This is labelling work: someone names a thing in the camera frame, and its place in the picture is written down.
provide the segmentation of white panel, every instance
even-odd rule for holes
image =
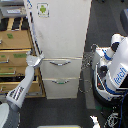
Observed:
[[[57,80],[43,81],[47,99],[77,98],[79,79],[70,79],[65,84],[58,84],[52,81]]]
[[[43,61],[40,70],[42,78],[71,78],[79,77],[82,59]]]
[[[83,55],[91,0],[30,0],[39,48],[45,58]],[[49,5],[49,17],[39,17],[38,3]]]

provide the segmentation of gray floor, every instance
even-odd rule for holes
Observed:
[[[86,54],[91,54],[92,44],[108,47],[114,33],[126,36],[120,23],[120,12],[128,8],[128,0],[92,0],[91,16],[85,45]],[[47,100],[46,98],[26,99],[21,110],[20,128],[36,128],[39,125],[79,125],[92,128],[91,115],[97,116],[103,128],[105,119],[101,110],[97,109],[96,99],[93,97],[90,78],[90,67],[84,62],[81,72],[80,89],[77,99]]]

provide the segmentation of logo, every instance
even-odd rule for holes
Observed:
[[[119,84],[122,82],[122,80],[124,79],[126,72],[127,72],[126,69],[120,68],[120,72],[117,74],[117,77],[114,78],[114,81],[115,81],[118,85],[119,85]]]

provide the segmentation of drawer handle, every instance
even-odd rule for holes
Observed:
[[[3,89],[6,88],[5,86],[2,86],[0,89],[0,92],[7,92],[7,91],[3,91]]]
[[[0,73],[0,75],[15,75],[16,71],[14,72],[5,72],[5,73]]]
[[[0,64],[8,63],[8,62],[9,62],[9,59],[7,59],[7,61],[1,61]]]
[[[66,84],[67,82],[69,82],[68,80],[65,80],[65,81],[52,81],[56,84]]]
[[[56,62],[54,62],[54,61],[51,61],[50,63],[51,63],[51,64],[54,64],[54,65],[57,65],[57,66],[63,66],[63,65],[66,65],[66,64],[71,63],[71,61],[66,61],[66,62],[64,62],[64,63],[62,63],[62,64],[58,64],[58,63],[56,63]]]

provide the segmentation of white robot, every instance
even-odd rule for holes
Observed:
[[[39,57],[32,55],[27,56],[28,67],[25,70],[25,78],[15,89],[7,94],[7,103],[0,105],[0,128],[18,127],[20,122],[19,110],[22,107],[26,93],[33,82],[34,70],[40,66],[43,59],[43,53]]]
[[[128,34],[128,10],[121,12],[120,20]],[[128,89],[128,37],[114,34],[111,47],[96,48],[93,62],[94,95],[108,105],[116,105]]]

